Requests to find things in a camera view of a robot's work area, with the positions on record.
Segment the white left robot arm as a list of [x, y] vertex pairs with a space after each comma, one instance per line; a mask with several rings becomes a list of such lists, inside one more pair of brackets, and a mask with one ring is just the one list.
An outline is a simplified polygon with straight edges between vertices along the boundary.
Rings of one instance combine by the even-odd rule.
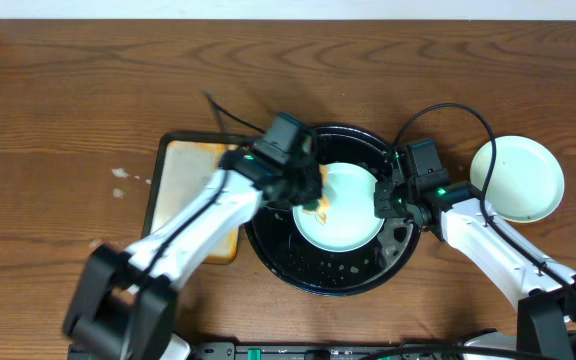
[[224, 153], [209, 184], [165, 225], [122, 252], [102, 245], [89, 256], [63, 333], [100, 359], [186, 359], [175, 334], [178, 296], [228, 233], [268, 202], [304, 204], [322, 193], [315, 155]]

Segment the green yellow scrub sponge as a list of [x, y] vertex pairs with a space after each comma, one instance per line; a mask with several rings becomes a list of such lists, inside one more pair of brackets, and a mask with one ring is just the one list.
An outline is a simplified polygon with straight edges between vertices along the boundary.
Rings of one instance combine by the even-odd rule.
[[324, 165], [319, 166], [319, 173], [321, 177], [321, 196], [315, 201], [302, 206], [302, 212], [306, 215], [313, 216], [320, 225], [325, 225], [327, 222], [326, 211], [330, 208], [330, 200], [324, 193], [325, 186], [328, 180], [328, 169]]

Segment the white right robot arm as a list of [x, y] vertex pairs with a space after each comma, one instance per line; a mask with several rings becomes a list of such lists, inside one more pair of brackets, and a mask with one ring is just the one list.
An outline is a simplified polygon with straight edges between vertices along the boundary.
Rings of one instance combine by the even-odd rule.
[[436, 352], [462, 359], [576, 359], [576, 271], [541, 252], [494, 214], [482, 191], [453, 184], [438, 160], [391, 156], [375, 213], [429, 229], [471, 260], [517, 311], [517, 333], [484, 332]]

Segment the light blue plate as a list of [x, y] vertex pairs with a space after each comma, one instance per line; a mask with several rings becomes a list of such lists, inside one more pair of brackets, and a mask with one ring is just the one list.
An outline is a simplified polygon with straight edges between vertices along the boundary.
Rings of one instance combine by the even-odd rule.
[[350, 163], [322, 165], [323, 204], [316, 211], [293, 208], [300, 234], [315, 247], [329, 252], [349, 252], [371, 241], [384, 220], [374, 215], [377, 179]]
[[507, 221], [544, 219], [560, 205], [565, 179], [561, 165], [542, 144], [522, 136], [502, 136], [486, 143], [470, 165], [470, 182], [481, 189], [489, 166], [494, 170], [486, 200]]

